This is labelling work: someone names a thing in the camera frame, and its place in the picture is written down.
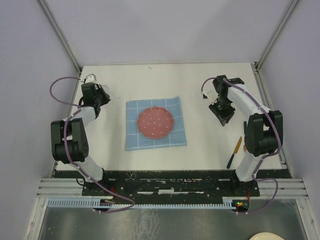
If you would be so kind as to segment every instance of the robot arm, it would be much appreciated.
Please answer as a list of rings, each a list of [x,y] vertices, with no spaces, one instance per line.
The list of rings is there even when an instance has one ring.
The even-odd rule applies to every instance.
[[[272,111],[266,106],[259,104],[257,100],[251,99],[245,92],[248,89],[240,78],[228,79],[231,84],[239,86],[242,90],[228,85],[224,79],[225,75],[217,76],[212,84],[218,93],[215,98],[211,92],[202,91],[203,97],[210,101],[209,109],[216,115],[222,126],[225,126],[235,113],[234,103],[247,119],[247,129],[244,143],[247,148],[241,164],[235,170],[238,183],[250,182],[261,159],[268,154],[274,153],[278,148],[277,138],[271,128],[269,120],[262,112],[264,109],[279,134],[281,145],[283,144],[283,116],[280,111]]]
[[[79,105],[81,109],[75,113],[67,124],[67,145],[71,159],[78,167],[83,169],[89,176],[97,182],[103,178],[103,169],[99,167],[89,155],[89,145],[85,127],[95,120],[101,111],[100,107],[110,101],[110,96],[106,93],[106,86],[97,83],[96,76],[89,75],[81,85],[83,97]],[[53,121],[51,123],[51,150],[56,161],[69,164],[79,170],[77,166],[71,164],[66,155],[64,145],[64,127],[67,118]],[[83,175],[86,182],[92,182]]]

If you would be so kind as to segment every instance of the purple wall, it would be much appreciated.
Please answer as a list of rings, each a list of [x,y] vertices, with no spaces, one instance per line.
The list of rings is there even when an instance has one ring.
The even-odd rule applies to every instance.
[[[284,140],[320,221],[320,1],[303,0],[262,74],[284,117]]]
[[[21,240],[53,164],[50,123],[68,110],[49,86],[77,73],[35,0],[3,0],[0,11],[0,238]],[[74,86],[66,81],[54,92],[70,101]]]
[[[254,62],[290,0],[47,0],[81,65]]]

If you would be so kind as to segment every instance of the white table surface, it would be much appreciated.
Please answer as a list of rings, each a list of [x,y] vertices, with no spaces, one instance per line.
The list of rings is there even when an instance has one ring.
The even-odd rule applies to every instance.
[[[239,152],[230,169],[244,156],[245,117],[235,107],[228,124],[221,126],[202,98],[204,80],[218,75],[241,78],[250,93],[261,101],[249,63],[189,63],[85,66],[81,79],[95,74],[98,83],[110,88],[111,101],[101,107],[99,117],[86,128],[89,154],[105,170],[226,170],[242,136]],[[208,82],[205,89],[214,89]],[[75,103],[82,96],[79,85]],[[181,99],[187,146],[126,151],[126,102],[130,100]],[[278,156],[267,158],[261,169],[281,169]],[[57,170],[74,170],[62,162]]]

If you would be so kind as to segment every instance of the metal floor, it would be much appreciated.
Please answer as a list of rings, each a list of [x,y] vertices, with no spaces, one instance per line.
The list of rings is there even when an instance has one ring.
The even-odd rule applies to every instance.
[[[255,209],[266,202],[251,200]],[[270,232],[285,240],[306,240],[294,200],[276,200],[261,212],[132,209],[97,214],[87,208],[48,207],[38,240],[249,240]]]

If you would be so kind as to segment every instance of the blue checkered cloth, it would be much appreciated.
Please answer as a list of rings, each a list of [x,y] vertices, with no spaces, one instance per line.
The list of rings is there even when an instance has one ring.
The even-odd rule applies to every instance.
[[[137,120],[140,113],[150,107],[166,108],[174,118],[172,131],[165,137],[152,139],[145,137],[138,130]],[[159,149],[186,146],[184,118],[180,97],[126,102],[126,138],[125,150]]]

